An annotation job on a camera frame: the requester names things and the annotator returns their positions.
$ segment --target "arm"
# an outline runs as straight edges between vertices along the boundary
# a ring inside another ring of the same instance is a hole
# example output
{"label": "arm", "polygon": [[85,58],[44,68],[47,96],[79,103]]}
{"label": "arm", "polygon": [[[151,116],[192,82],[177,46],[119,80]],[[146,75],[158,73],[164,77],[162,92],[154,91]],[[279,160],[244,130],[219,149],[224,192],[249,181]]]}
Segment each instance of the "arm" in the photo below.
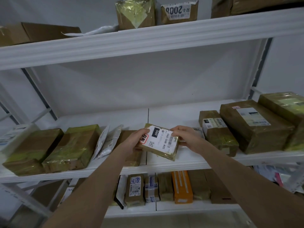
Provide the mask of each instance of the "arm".
{"label": "arm", "polygon": [[141,136],[141,129],[132,133],[54,212],[43,228],[100,228],[112,201],[112,194],[121,169]]}
{"label": "arm", "polygon": [[177,126],[172,136],[181,136],[216,172],[232,196],[258,227],[303,227],[304,200],[220,152],[196,132]]}

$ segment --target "forearm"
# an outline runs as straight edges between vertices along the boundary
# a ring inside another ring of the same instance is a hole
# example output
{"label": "forearm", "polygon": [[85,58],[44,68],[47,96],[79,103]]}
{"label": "forearm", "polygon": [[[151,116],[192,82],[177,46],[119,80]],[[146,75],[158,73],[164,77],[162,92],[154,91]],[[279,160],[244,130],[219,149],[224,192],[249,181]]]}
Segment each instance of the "forearm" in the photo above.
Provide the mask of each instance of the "forearm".
{"label": "forearm", "polygon": [[208,142],[202,142],[196,151],[257,227],[297,227],[303,222],[304,200],[221,153]]}
{"label": "forearm", "polygon": [[100,228],[127,153],[118,146],[55,211],[43,228]]}

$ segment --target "orange box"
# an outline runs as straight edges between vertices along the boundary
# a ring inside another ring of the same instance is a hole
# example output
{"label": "orange box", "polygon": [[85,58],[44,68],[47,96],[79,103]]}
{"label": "orange box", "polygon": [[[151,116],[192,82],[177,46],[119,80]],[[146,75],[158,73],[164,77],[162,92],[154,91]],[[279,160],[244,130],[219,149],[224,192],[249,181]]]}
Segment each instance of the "orange box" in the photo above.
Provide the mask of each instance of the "orange box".
{"label": "orange box", "polygon": [[174,186],[174,201],[176,204],[193,202],[193,192],[187,171],[171,172]]}

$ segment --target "person's left hand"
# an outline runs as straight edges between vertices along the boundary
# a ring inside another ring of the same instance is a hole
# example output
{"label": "person's left hand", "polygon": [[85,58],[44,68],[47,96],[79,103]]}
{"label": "person's left hand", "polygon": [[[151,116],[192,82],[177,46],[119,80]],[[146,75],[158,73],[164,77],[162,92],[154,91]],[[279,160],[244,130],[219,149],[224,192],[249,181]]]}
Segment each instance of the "person's left hand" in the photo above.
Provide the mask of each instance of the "person's left hand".
{"label": "person's left hand", "polygon": [[133,152],[133,148],[136,146],[136,144],[139,142],[139,139],[142,137],[143,134],[145,133],[149,133],[150,130],[149,129],[140,129],[137,130],[135,132],[133,132],[132,134],[130,134],[130,136],[124,140],[122,143],[120,143],[120,145],[118,147],[122,148],[123,150],[125,150],[125,152],[130,155]]}

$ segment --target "hand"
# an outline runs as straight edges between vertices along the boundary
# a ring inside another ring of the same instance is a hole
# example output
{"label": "hand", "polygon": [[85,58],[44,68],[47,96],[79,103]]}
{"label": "hand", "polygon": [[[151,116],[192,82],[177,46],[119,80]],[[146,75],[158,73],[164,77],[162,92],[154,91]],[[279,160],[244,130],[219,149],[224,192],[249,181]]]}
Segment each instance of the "hand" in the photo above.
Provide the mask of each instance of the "hand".
{"label": "hand", "polygon": [[132,134],[130,134],[130,136],[126,140],[124,140],[122,143],[120,143],[120,145],[118,147],[122,148],[128,155],[130,155],[130,154],[132,154],[133,148],[137,145],[137,143],[139,142],[139,139],[142,137],[142,135],[145,133],[149,133],[149,132],[150,132],[150,130],[145,129],[145,128],[137,130],[137,131],[133,132]]}
{"label": "hand", "polygon": [[186,146],[195,153],[198,153],[202,146],[208,143],[191,127],[176,126],[171,130],[173,131],[172,136],[179,136],[180,139],[184,140],[184,142],[179,143],[180,146]]}

